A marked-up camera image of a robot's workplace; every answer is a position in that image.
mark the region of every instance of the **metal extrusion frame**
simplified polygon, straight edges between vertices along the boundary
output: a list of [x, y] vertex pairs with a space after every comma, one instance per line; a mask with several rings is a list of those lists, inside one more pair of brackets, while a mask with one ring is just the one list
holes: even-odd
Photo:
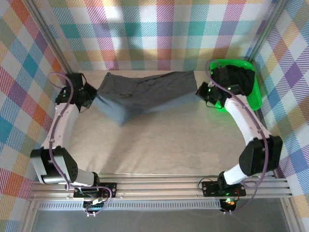
[[[144, 174], [99, 174], [100, 182], [116, 182], [117, 194], [112, 198], [106, 210], [134, 209], [220, 209], [220, 199], [226, 197], [203, 197], [198, 182], [206, 177], [202, 175], [144, 175]], [[253, 190], [247, 189], [248, 199]], [[38, 210], [77, 210], [81, 209], [83, 199], [73, 198], [74, 189], [64, 190], [63, 185], [42, 185], [35, 182], [28, 200], [30, 206], [25, 216], [22, 232], [32, 230]], [[275, 178], [269, 172], [258, 187], [256, 198], [280, 198], [290, 231], [302, 231], [295, 216], [290, 198], [292, 193], [285, 178]]]

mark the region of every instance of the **gray pants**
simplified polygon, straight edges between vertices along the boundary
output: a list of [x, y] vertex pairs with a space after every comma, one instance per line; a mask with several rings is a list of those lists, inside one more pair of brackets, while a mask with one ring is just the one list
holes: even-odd
[[193, 71], [143, 78], [106, 74], [93, 103], [119, 125], [131, 117], [198, 101]]

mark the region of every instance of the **green plastic tray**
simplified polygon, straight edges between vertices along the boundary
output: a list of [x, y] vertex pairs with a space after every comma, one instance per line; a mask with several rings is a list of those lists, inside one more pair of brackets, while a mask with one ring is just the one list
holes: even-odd
[[[245, 61], [245, 60], [239, 60], [239, 59], [217, 59], [216, 60], [222, 67], [226, 65], [235, 65], [237, 67], [241, 67], [244, 69], [250, 69], [252, 71], [255, 71], [254, 66]], [[210, 70], [212, 71], [213, 69], [217, 68], [218, 65], [216, 62], [211, 62], [210, 64]], [[254, 77], [254, 85], [253, 85], [253, 90], [249, 96], [247, 96], [247, 101], [249, 103], [249, 106], [251, 107], [252, 110], [258, 110], [261, 108], [262, 105], [262, 98], [261, 98], [261, 93], [259, 89], [259, 85], [257, 83], [256, 79], [256, 74]], [[226, 112], [226, 109], [223, 107], [221, 108], [221, 104], [219, 101], [216, 103], [216, 108], [220, 112]]]

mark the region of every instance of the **white cloth surface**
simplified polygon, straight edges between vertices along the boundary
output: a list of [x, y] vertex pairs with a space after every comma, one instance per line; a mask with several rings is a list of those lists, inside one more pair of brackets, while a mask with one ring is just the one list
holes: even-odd
[[[108, 71], [81, 72], [98, 88]], [[110, 72], [126, 77], [168, 73]], [[208, 81], [203, 71], [195, 71], [195, 77], [197, 87]], [[97, 173], [218, 175], [238, 163], [244, 148], [232, 116], [200, 101], [137, 116], [122, 127], [92, 105], [76, 119], [68, 150], [79, 168]]]

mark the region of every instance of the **plaid wallpaper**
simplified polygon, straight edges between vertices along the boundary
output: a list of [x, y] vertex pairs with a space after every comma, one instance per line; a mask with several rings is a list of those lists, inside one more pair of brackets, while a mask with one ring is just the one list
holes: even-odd
[[256, 68], [264, 122], [284, 141], [279, 171], [309, 231], [309, 0], [289, 1]]
[[1, 0], [0, 232], [17, 231], [36, 177], [29, 157], [54, 117], [57, 92], [46, 81], [52, 71], [62, 68], [22, 0]]
[[271, 4], [49, 0], [48, 13], [36, 2], [65, 55], [82, 70], [203, 70], [210, 58], [245, 56]]

